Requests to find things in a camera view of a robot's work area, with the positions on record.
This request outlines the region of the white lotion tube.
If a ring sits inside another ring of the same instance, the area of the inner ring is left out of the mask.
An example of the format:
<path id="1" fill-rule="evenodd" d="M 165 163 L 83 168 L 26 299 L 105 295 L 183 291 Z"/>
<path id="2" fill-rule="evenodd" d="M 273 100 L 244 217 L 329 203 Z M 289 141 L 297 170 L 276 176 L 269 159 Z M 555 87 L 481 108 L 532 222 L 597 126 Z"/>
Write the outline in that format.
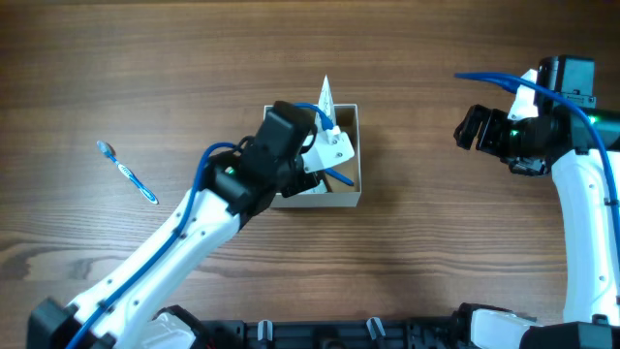
<path id="1" fill-rule="evenodd" d="M 317 107 L 325 114 L 325 118 L 319 113 L 316 115 L 316 123 L 321 130 L 325 130 L 324 120 L 329 119 L 332 125 L 336 124 L 335 106 L 331 94 L 330 83 L 328 77 L 324 77 L 321 93 L 317 103 Z"/>

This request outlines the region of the blue disposable razor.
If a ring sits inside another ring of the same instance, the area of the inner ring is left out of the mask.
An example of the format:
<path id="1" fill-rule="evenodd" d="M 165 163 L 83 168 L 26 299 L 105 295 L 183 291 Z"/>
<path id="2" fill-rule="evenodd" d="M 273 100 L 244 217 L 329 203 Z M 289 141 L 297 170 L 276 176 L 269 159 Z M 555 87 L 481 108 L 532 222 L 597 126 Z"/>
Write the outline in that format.
<path id="1" fill-rule="evenodd" d="M 355 185 L 355 183 L 350 178 L 346 177 L 343 174 L 338 173 L 334 169 L 325 169 L 325 173 L 327 175 L 333 177 L 334 179 L 344 183 L 347 186 L 354 186 Z"/>

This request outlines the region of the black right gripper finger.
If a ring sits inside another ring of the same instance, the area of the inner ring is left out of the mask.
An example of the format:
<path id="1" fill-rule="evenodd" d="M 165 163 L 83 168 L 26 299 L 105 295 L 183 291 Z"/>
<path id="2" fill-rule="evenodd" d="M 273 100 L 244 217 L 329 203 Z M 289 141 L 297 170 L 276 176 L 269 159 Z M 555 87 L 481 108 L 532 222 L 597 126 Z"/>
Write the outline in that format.
<path id="1" fill-rule="evenodd" d="M 464 119 L 454 130 L 453 137 L 456 141 L 456 145 L 464 149 L 470 149 L 474 137 L 478 134 L 483 119 L 484 107 L 481 105 L 471 106 Z"/>
<path id="2" fill-rule="evenodd" d="M 506 155 L 508 131 L 508 114 L 497 109 L 488 110 L 482 118 L 477 150 L 490 155 Z"/>

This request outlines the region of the green white soap packet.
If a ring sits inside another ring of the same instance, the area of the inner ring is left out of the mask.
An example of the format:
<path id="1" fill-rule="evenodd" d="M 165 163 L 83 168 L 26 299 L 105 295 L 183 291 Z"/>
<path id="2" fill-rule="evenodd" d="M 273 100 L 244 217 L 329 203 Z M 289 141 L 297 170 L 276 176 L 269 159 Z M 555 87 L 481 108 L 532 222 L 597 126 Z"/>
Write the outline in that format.
<path id="1" fill-rule="evenodd" d="M 319 184 L 316 187 L 307 189 L 303 192 L 300 192 L 300 195 L 306 194 L 325 194 L 328 192 L 328 188 L 326 187 L 326 183 L 321 179 Z"/>

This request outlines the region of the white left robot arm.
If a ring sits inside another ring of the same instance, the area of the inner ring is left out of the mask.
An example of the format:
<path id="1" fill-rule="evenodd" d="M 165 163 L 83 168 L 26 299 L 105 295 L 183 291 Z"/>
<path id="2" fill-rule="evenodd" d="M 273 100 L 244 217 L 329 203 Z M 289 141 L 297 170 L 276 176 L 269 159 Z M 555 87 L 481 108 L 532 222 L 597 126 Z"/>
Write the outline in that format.
<path id="1" fill-rule="evenodd" d="M 312 104 L 277 101 L 259 131 L 203 154 L 173 214 L 104 280 L 68 305 L 30 314 L 29 348 L 133 348 L 158 307 L 206 256 L 266 210 L 279 192 L 301 192 L 302 160 L 318 137 Z"/>

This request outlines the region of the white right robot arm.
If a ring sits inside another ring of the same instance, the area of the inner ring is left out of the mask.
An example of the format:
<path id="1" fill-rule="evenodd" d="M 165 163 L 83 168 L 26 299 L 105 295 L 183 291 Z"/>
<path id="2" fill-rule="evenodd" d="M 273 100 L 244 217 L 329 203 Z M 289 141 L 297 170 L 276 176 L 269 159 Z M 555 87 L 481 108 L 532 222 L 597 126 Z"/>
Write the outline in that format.
<path id="1" fill-rule="evenodd" d="M 514 119 L 473 105 L 456 127 L 458 146 L 494 155 L 519 175 L 551 175 L 563 215 L 568 284 L 563 321 L 540 325 L 508 310 L 473 308 L 465 338 L 479 348 L 616 348 L 619 345 L 619 114 L 565 107 Z"/>

